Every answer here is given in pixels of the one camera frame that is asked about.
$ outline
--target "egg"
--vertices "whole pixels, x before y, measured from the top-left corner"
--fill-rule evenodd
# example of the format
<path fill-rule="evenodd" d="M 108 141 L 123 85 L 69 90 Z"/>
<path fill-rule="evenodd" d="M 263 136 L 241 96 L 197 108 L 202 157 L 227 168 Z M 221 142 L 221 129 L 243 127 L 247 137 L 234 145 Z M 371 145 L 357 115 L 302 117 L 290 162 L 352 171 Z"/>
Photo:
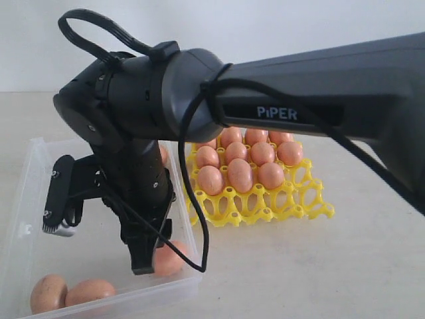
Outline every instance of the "egg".
<path fill-rule="evenodd" d="M 161 144 L 159 145 L 159 151 L 161 152 L 161 160 L 162 160 L 162 164 L 165 166 L 165 164 L 168 161 L 168 151 L 167 149 L 162 146 Z"/>
<path fill-rule="evenodd" d="M 65 280 L 57 274 L 48 274 L 34 286 L 30 296 L 33 314 L 40 314 L 65 307 L 68 287 Z"/>
<path fill-rule="evenodd" d="M 233 142 L 226 148 L 224 153 L 226 165 L 235 158 L 242 158 L 244 161 L 248 161 L 248 150 L 242 142 Z"/>
<path fill-rule="evenodd" d="M 279 145 L 277 154 L 285 165 L 295 166 L 303 159 L 303 148 L 297 142 L 286 142 Z"/>
<path fill-rule="evenodd" d="M 254 185 L 252 168 L 242 158 L 232 160 L 227 167 L 228 181 L 239 193 L 247 193 Z"/>
<path fill-rule="evenodd" d="M 253 146 L 259 142 L 267 142 L 268 132 L 265 130 L 256 130 L 249 128 L 245 132 L 245 144 Z"/>
<path fill-rule="evenodd" d="M 266 189 L 275 189 L 281 186 L 284 180 L 284 170 L 277 163 L 265 163 L 258 169 L 258 181 Z"/>
<path fill-rule="evenodd" d="M 210 148 L 213 148 L 213 149 L 216 150 L 217 149 L 217 140 L 213 139 L 213 140 L 211 140 L 207 143 L 197 143 L 197 144 L 195 144 L 195 149 L 199 150 L 203 146 L 209 146 Z"/>
<path fill-rule="evenodd" d="M 291 133 L 286 132 L 268 131 L 268 138 L 272 143 L 275 143 L 277 146 L 285 142 L 294 141 L 294 136 Z"/>
<path fill-rule="evenodd" d="M 80 282 L 68 291 L 65 305 L 69 307 L 115 295 L 116 290 L 110 282 L 103 279 L 89 279 Z"/>
<path fill-rule="evenodd" d="M 218 153 L 210 146 L 203 146 L 197 151 L 195 162 L 198 168 L 208 165 L 220 168 L 220 158 Z"/>
<path fill-rule="evenodd" d="M 220 136 L 220 145 L 222 148 L 226 149 L 233 142 L 242 143 L 243 136 L 240 128 L 230 127 L 225 128 Z"/>
<path fill-rule="evenodd" d="M 180 241 L 171 241 L 171 243 L 187 256 L 187 247 L 184 243 Z M 179 272 L 184 264 L 185 261 L 167 245 L 156 249 L 153 256 L 153 268 L 156 276 L 171 276 Z"/>
<path fill-rule="evenodd" d="M 255 143 L 251 147 L 251 159 L 257 165 L 271 163 L 275 159 L 274 148 L 267 142 Z"/>
<path fill-rule="evenodd" d="M 198 172 L 199 187 L 210 196 L 218 195 L 224 189 L 224 178 L 221 171 L 214 166 L 204 166 Z"/>

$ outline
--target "clear plastic container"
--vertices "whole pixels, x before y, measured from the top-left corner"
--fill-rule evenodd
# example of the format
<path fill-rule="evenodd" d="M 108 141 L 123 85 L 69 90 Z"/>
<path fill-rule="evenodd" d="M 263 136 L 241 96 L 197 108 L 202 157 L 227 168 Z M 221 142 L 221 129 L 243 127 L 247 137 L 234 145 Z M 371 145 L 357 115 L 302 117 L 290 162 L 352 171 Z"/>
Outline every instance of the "clear plastic container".
<path fill-rule="evenodd" d="M 173 153 L 172 143 L 161 143 L 169 154 Z M 187 265 L 179 274 L 167 278 L 133 275 L 128 248 L 120 239 L 118 218 L 100 199 L 84 202 L 82 222 L 73 237 L 42 232 L 50 174 L 55 161 L 64 154 L 77 159 L 91 154 L 91 150 L 82 140 L 31 140 L 1 259 L 0 318 L 122 318 L 196 295 L 202 276 Z M 189 257 L 199 263 L 177 159 L 169 156 L 167 167 L 177 195 L 169 213 L 173 220 L 171 239 L 183 241 L 189 248 Z M 49 273 L 62 275 L 69 288 L 88 278 L 102 278 L 116 287 L 117 295 L 31 316 L 31 290 Z"/>

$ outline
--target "white table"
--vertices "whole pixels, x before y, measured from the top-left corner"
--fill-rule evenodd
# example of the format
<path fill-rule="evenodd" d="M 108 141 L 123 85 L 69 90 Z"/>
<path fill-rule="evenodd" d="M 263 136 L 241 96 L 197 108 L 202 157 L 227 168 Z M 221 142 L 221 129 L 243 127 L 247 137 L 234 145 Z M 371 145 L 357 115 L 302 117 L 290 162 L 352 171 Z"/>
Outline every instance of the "white table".
<path fill-rule="evenodd" d="M 0 248 L 29 139 L 75 137 L 51 98 L 0 94 Z M 210 227 L 199 295 L 139 318 L 424 317 L 423 216 L 331 140 L 298 139 L 334 218 Z"/>

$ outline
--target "yellow egg tray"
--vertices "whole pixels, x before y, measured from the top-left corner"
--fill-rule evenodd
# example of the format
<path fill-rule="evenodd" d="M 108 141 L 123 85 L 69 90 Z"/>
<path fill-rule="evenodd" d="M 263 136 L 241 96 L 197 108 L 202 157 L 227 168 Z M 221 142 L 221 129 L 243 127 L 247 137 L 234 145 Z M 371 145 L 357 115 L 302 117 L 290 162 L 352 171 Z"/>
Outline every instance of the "yellow egg tray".
<path fill-rule="evenodd" d="M 217 146 L 220 146 L 220 138 L 217 139 L 217 142 Z M 276 150 L 276 144 L 270 143 L 270 145 Z M 250 146 L 246 145 L 246 147 L 249 163 L 256 176 L 257 166 L 250 160 Z M 224 163 L 224 152 L 224 148 L 217 148 L 220 163 Z M 247 225 L 253 225 L 261 219 L 264 221 L 273 219 L 284 221 L 290 217 L 315 219 L 319 215 L 332 218 L 335 214 L 334 206 L 322 198 L 323 182 L 312 176 L 313 164 L 308 158 L 303 158 L 299 165 L 293 167 L 285 166 L 284 163 L 276 160 L 276 163 L 284 169 L 285 182 L 272 190 L 266 189 L 260 183 L 255 183 L 251 191 L 245 194 L 237 192 L 230 186 L 227 178 L 227 166 L 221 165 L 220 171 L 226 181 L 226 187 L 221 194 L 210 196 L 200 189 L 197 183 L 199 169 L 195 161 L 196 154 L 195 145 L 191 144 L 191 151 L 187 156 L 186 163 L 192 188 L 206 220 L 216 227 L 225 226 L 227 223 L 238 227 L 243 221 Z M 189 218 L 191 224 L 195 225 L 199 218 L 187 193 L 185 195 Z"/>

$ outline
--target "metal screw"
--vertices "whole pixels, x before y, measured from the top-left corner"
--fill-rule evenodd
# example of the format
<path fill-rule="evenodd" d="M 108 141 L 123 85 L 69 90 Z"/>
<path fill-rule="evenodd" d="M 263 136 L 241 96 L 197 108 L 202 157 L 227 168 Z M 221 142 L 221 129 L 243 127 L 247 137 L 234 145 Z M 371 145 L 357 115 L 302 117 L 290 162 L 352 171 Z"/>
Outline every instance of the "metal screw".
<path fill-rule="evenodd" d="M 42 214 L 46 219 L 49 219 L 52 217 L 51 211 L 44 211 L 44 214 Z"/>

